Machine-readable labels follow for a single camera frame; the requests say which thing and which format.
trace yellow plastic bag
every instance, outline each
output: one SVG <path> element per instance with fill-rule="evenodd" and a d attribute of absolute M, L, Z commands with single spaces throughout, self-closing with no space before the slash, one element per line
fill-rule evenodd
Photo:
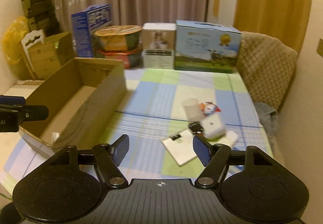
<path fill-rule="evenodd" d="M 1 40 L 2 50 L 10 70 L 20 80 L 31 79 L 24 60 L 24 50 L 20 42 L 29 32 L 27 18 L 18 17 L 8 27 Z"/>

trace checkered tablecloth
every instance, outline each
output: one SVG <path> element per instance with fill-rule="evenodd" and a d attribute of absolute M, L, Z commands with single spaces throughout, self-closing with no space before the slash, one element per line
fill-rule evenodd
<path fill-rule="evenodd" d="M 179 167 L 160 141 L 186 128 L 181 103 L 190 97 L 219 106 L 227 129 L 239 136 L 235 149 L 254 145 L 272 156 L 266 133 L 238 73 L 133 69 L 125 70 L 125 77 L 128 92 L 100 141 L 113 143 L 122 134 L 129 136 L 130 149 L 120 165 L 129 181 L 178 177 L 194 180 L 203 170 L 198 158 Z M 0 182 L 11 191 L 17 181 L 44 160 L 21 139 L 0 174 Z M 83 170 L 94 174 L 90 166 Z"/>

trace open cardboard box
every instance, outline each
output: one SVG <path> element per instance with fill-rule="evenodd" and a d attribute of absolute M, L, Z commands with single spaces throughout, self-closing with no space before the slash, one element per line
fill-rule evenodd
<path fill-rule="evenodd" d="M 66 145 L 91 149 L 125 93 L 121 60 L 74 58 L 26 99 L 26 105 L 47 106 L 49 116 L 23 123 L 22 138 L 46 158 Z M 54 142 L 53 132 L 59 133 Z"/>

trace cardboard box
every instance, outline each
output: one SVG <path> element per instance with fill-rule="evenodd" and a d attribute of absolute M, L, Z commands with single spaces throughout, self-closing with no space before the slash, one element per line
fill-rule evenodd
<path fill-rule="evenodd" d="M 231 26 L 176 21 L 175 69 L 231 73 L 241 32 Z"/>
<path fill-rule="evenodd" d="M 25 122 L 22 138 L 48 158 L 66 145 L 91 149 L 126 93 L 121 60 L 74 58 L 41 84 L 27 105 L 45 105 L 44 121 Z M 52 133 L 59 138 L 53 142 Z"/>
<path fill-rule="evenodd" d="M 73 36 L 79 57 L 93 57 L 93 33 L 112 24 L 111 5 L 90 6 L 72 14 Z"/>
<path fill-rule="evenodd" d="M 145 23 L 142 31 L 145 68 L 174 68 L 176 25 Z"/>
<path fill-rule="evenodd" d="M 46 80 L 75 57 L 70 32 L 44 38 L 28 49 L 30 61 L 37 79 Z"/>

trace metal screw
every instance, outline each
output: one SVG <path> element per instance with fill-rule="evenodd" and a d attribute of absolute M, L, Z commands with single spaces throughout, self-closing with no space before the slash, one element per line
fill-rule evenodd
<path fill-rule="evenodd" d="M 125 183 L 125 180 L 122 177 L 113 177 L 109 180 L 109 182 L 112 185 L 122 185 L 123 183 Z"/>
<path fill-rule="evenodd" d="M 204 186 L 211 185 L 213 183 L 213 179 L 211 179 L 210 177 L 201 177 L 198 179 L 198 183 Z"/>

